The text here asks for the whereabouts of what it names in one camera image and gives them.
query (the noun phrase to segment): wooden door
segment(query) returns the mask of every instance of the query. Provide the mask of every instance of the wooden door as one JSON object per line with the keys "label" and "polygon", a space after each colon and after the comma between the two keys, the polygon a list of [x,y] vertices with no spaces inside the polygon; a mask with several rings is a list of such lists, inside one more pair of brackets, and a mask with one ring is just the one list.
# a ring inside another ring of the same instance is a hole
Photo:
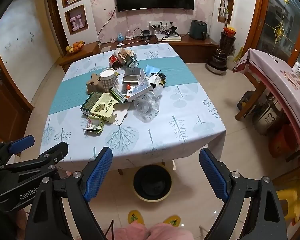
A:
{"label": "wooden door", "polygon": [[300,54],[300,2],[257,0],[256,8],[243,53],[258,49],[292,67]]}
{"label": "wooden door", "polygon": [[0,57],[0,142],[24,136],[33,110],[13,82]]}
{"label": "wooden door", "polygon": [[47,1],[48,1],[48,7],[49,7],[53,28],[56,33],[57,39],[59,41],[60,47],[62,49],[63,55],[65,56],[67,54],[66,46],[68,46],[69,43],[60,19],[57,0],[47,0]]}

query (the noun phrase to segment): router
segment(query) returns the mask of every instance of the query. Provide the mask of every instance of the router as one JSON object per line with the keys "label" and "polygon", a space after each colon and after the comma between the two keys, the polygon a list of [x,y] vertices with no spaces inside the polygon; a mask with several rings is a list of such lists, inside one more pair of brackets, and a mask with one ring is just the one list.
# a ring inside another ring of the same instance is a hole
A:
{"label": "router", "polygon": [[174,33],[170,34],[168,38],[165,37],[165,34],[156,34],[155,36],[159,41],[181,41],[181,37]]}

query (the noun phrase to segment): red container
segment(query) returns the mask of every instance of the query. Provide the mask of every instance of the red container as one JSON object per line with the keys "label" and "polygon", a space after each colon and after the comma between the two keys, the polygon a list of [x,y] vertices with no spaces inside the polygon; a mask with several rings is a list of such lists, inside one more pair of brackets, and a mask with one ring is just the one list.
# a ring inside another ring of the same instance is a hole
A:
{"label": "red container", "polygon": [[225,35],[227,35],[228,37],[234,37],[235,36],[235,31],[224,27],[223,28],[223,32],[225,33]]}
{"label": "red container", "polygon": [[287,124],[269,140],[269,152],[274,158],[282,155],[292,154],[297,146],[297,138],[293,128]]}

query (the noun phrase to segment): fruit bowl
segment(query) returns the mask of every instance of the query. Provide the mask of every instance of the fruit bowl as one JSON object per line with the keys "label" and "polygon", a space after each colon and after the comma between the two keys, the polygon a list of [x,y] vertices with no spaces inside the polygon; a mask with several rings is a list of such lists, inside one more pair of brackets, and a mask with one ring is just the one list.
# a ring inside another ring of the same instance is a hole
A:
{"label": "fruit bowl", "polygon": [[67,46],[66,47],[66,51],[67,54],[76,54],[78,53],[80,50],[82,50],[83,46],[84,46],[85,42],[83,41],[79,41],[79,42],[75,42],[72,47],[71,46]]}

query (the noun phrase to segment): pink dumbbell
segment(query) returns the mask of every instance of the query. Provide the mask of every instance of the pink dumbbell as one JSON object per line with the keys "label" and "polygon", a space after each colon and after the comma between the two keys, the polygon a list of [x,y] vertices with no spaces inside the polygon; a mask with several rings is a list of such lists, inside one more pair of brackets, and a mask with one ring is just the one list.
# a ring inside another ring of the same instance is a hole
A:
{"label": "pink dumbbell", "polygon": [[77,15],[77,19],[79,19],[79,23],[80,23],[79,28],[80,29],[83,28],[84,25],[82,24],[82,21],[81,21],[81,14]]}
{"label": "pink dumbbell", "polygon": [[73,26],[72,28],[73,32],[79,30],[79,27],[75,25],[75,19],[76,19],[75,17],[70,18],[70,22],[72,22],[72,26]]}

